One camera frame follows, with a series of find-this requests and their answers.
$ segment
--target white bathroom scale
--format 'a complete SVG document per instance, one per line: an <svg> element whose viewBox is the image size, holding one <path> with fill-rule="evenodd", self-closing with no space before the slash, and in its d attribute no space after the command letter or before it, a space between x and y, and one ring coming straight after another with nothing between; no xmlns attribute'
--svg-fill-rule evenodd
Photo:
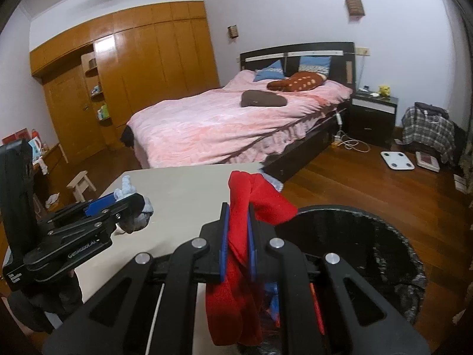
<svg viewBox="0 0 473 355"><path fill-rule="evenodd" d="M406 169L414 169L414 164L402 152L383 151L381 156L391 169L405 171Z"/></svg>

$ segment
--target bottle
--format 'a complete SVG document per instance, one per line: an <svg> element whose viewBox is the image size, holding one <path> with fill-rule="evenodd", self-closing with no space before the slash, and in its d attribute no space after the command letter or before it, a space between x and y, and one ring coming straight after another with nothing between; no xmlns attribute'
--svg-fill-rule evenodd
<svg viewBox="0 0 473 355"><path fill-rule="evenodd" d="M31 138L35 138L35 137L37 137L39 139L39 141L41 141L41 138L39 137L38 131L36 129L33 129L31 131Z"/></svg>
<svg viewBox="0 0 473 355"><path fill-rule="evenodd" d="M100 110L102 111L102 118L105 120L105 119L108 119L110 117L109 113L108 113L108 106L107 104L104 104L100 107Z"/></svg>

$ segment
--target red sock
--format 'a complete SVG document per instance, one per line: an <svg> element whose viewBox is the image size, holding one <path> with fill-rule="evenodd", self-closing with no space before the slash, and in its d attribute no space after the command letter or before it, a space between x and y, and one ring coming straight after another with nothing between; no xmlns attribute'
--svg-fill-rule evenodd
<svg viewBox="0 0 473 355"><path fill-rule="evenodd" d="M233 171L229 179L229 254L225 281L207 284L205 305L212 340L217 346L262 341L258 312L263 285L249 281L247 271L247 215L253 203L258 220L277 225L290 220L297 208L290 204L261 174Z"/></svg>

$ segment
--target grey cloth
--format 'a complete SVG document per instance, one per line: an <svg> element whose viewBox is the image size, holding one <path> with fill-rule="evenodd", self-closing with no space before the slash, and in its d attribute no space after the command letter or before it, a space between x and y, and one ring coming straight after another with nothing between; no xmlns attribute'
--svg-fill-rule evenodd
<svg viewBox="0 0 473 355"><path fill-rule="evenodd" d="M285 97L273 92L249 89L241 95L242 107L283 107L288 104Z"/></svg>
<svg viewBox="0 0 473 355"><path fill-rule="evenodd" d="M426 115L420 109L409 107L402 119L403 144L422 143L434 148L444 164L453 164L455 126L441 116Z"/></svg>

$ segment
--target pink duvet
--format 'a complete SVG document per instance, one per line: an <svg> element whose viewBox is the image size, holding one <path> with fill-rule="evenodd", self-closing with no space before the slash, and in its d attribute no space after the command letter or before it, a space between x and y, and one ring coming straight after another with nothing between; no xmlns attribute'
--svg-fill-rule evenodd
<svg viewBox="0 0 473 355"><path fill-rule="evenodd" d="M150 167L213 164L281 127L349 98L351 89L327 80L305 92L277 92L288 100L284 107L240 107L248 89L266 90L268 82L253 83L255 73L239 72L222 89L180 100L165 100L146 108L128 122L145 150Z"/></svg>

